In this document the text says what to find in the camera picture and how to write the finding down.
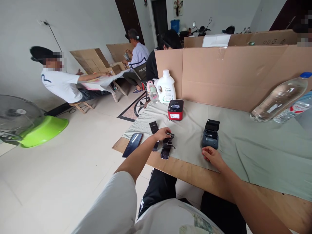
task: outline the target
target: slipper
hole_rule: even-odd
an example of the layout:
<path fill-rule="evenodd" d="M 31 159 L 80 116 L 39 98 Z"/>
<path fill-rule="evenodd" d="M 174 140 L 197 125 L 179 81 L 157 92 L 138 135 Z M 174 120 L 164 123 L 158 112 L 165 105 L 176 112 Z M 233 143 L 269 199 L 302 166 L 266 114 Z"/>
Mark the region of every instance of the slipper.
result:
<path fill-rule="evenodd" d="M 141 91 L 143 91 L 143 89 L 141 89 L 141 90 L 135 89 L 135 90 L 133 91 L 133 93 L 138 93 L 138 92 L 141 92 Z"/>

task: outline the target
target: phone screen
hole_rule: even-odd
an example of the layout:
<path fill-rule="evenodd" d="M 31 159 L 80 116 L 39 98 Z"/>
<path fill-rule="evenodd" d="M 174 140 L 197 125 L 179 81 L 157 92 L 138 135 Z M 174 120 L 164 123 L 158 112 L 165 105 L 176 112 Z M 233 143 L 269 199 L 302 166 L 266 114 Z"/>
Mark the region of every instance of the phone screen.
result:
<path fill-rule="evenodd" d="M 140 144 L 143 137 L 142 133 L 134 133 L 127 145 L 126 150 L 123 153 L 123 158 L 128 157 Z"/>

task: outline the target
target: doorway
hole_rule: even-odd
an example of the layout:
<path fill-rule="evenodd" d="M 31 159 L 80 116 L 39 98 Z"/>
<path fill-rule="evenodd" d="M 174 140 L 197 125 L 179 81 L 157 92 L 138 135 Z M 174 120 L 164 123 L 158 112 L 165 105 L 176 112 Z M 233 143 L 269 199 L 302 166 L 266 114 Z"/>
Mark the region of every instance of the doorway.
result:
<path fill-rule="evenodd" d="M 270 31 L 292 29 L 308 14 L 310 0 L 287 0 L 279 15 L 272 24 Z"/>
<path fill-rule="evenodd" d="M 131 28 L 135 29 L 139 34 L 140 42 L 145 45 L 134 0 L 115 0 L 115 2 L 126 34 Z"/>
<path fill-rule="evenodd" d="M 157 44 L 159 45 L 161 41 L 161 35 L 168 31 L 167 5 L 166 0 L 155 0 L 151 1 L 151 3 L 155 22 Z"/>

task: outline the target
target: hand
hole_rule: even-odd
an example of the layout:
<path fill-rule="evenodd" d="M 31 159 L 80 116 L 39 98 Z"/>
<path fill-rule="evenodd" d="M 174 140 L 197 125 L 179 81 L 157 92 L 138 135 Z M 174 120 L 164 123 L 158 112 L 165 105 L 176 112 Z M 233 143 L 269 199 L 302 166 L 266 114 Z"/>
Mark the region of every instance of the hand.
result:
<path fill-rule="evenodd" d="M 226 167 L 226 163 L 223 161 L 221 154 L 219 151 L 215 150 L 211 146 L 207 146 L 202 148 L 201 154 L 204 156 L 204 159 L 210 161 L 215 168 L 219 171 L 222 171 L 224 167 Z"/>
<path fill-rule="evenodd" d="M 76 73 L 76 75 L 83 75 L 84 73 L 80 71 L 80 69 L 78 70 L 78 72 Z"/>
<path fill-rule="evenodd" d="M 168 128 L 168 127 L 161 128 L 152 136 L 155 137 L 155 139 L 157 141 L 164 140 L 165 138 L 170 138 L 171 137 L 170 135 L 166 134 L 167 132 L 171 133 L 170 128 Z"/>

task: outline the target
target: chair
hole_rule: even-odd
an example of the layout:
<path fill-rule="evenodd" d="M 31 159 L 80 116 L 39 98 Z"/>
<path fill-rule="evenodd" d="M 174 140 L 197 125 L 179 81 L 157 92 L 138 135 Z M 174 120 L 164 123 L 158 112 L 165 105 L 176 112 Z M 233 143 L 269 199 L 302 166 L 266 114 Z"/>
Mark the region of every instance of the chair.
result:
<path fill-rule="evenodd" d="M 75 102 L 75 103 L 69 103 L 70 106 L 75 106 L 78 110 L 80 110 L 83 114 L 85 114 L 85 111 L 83 109 L 81 109 L 81 107 L 79 106 L 81 103 L 85 104 L 87 106 L 87 108 L 93 109 L 94 108 L 92 106 L 90 106 L 88 103 L 86 102 Z"/>
<path fill-rule="evenodd" d="M 139 65 L 139 66 L 137 66 L 135 68 L 132 66 L 132 65 L 136 65 L 136 64 L 142 63 L 144 60 L 145 60 L 145 63 L 143 63 L 143 64 L 141 64 L 141 65 Z M 133 69 L 135 74 L 141 80 L 142 87 L 143 87 L 143 89 L 145 89 L 146 102 L 149 102 L 150 101 L 149 94 L 147 92 L 147 89 L 145 88 L 146 85 L 147 85 L 147 82 L 148 82 L 148 80 L 146 80 L 146 58 L 144 57 L 140 62 L 137 62 L 137 63 L 133 63 L 133 64 L 129 63 L 129 66 Z"/>

